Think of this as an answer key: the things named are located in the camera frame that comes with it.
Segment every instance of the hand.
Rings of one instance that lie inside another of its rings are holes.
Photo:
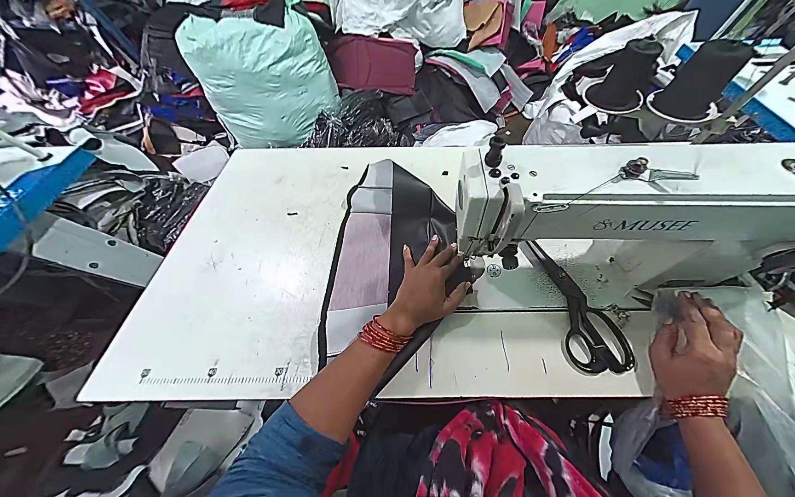
[[[680,292],[679,318],[669,319],[649,347],[649,359],[664,396],[725,395],[735,378],[743,333],[710,299]],[[679,331],[686,347],[677,352]]]
[[[462,257],[456,253],[453,243],[441,253],[437,250],[435,235],[419,263],[413,262],[410,249],[403,246],[403,282],[397,289],[392,306],[382,314],[379,322],[392,332],[408,336],[425,323],[443,318],[456,311],[462,303],[471,283],[467,281],[456,287],[446,296],[446,280],[462,264]]]

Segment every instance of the red bangle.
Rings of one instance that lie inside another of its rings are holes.
[[[364,328],[358,333],[358,339],[382,352],[398,353],[410,341],[410,337],[393,333],[392,330],[381,325],[377,318],[379,315],[373,316],[369,323],[364,324]]]
[[[662,413],[674,419],[685,417],[729,416],[729,398],[723,395],[690,395],[669,399],[662,404]]]

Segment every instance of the mint green sack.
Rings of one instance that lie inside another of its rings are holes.
[[[290,6],[283,28],[249,17],[215,21],[189,16],[175,38],[241,148],[299,145],[311,134],[318,114],[339,105],[337,83],[315,28]]]

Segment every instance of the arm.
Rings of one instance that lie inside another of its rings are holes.
[[[664,396],[725,395],[735,378],[742,333],[712,301],[683,292],[677,321],[668,321],[649,348]],[[678,351],[680,330],[686,346]],[[760,482],[720,417],[679,419],[689,453],[692,491],[699,497],[765,497]]]
[[[462,263],[455,244],[435,255],[437,239],[414,264],[403,247],[403,282],[379,322],[408,336],[455,311],[468,284],[446,297],[445,282]],[[342,456],[358,415],[394,354],[354,341],[276,411],[235,460],[211,497],[320,495]]]
[[[455,311],[465,298],[468,283],[459,285],[446,297],[447,277],[462,264],[456,244],[437,255],[436,247],[435,236],[416,265],[410,249],[403,246],[403,282],[392,306],[379,319],[393,333],[409,336],[419,326]],[[345,442],[393,358],[394,354],[356,340],[290,403],[316,432]]]

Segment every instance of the right hand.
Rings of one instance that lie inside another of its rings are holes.
[[[735,378],[743,333],[710,299],[680,292],[679,316],[662,326],[649,347],[652,371],[668,399],[725,395]],[[680,330],[686,347],[677,351]]]

